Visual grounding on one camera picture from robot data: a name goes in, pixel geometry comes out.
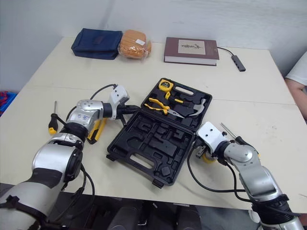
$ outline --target yellow-handled pliers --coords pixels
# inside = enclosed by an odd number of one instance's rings
[[[148,104],[144,104],[146,107],[148,107],[149,109],[152,109],[152,110],[156,110],[156,111],[162,111],[164,113],[164,115],[167,115],[167,114],[172,114],[174,116],[178,116],[178,117],[181,117],[181,118],[184,118],[182,115],[180,115],[179,113],[177,113],[176,111],[170,109],[169,106],[167,105],[164,105],[161,101],[159,101],[158,99],[155,99],[155,98],[148,98],[148,100],[152,103],[156,103],[158,104],[159,106],[161,106],[161,109],[160,108],[153,108],[151,106],[149,106]]]

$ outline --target orange bag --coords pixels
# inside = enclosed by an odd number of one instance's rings
[[[127,30],[121,38],[118,52],[134,59],[146,58],[152,50],[151,42],[146,42],[146,35],[136,30]]]

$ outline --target person's arm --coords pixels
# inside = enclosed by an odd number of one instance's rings
[[[288,78],[285,81],[304,119],[307,120],[307,94],[303,92],[305,85]]]

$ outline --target white wall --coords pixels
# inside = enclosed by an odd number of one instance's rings
[[[61,37],[83,27],[269,49],[285,75],[307,50],[307,1],[0,0],[0,89],[20,90]]]

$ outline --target book cover image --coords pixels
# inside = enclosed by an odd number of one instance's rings
[[[205,55],[205,42],[196,40],[182,40],[178,41],[178,53],[180,54],[200,54]]]

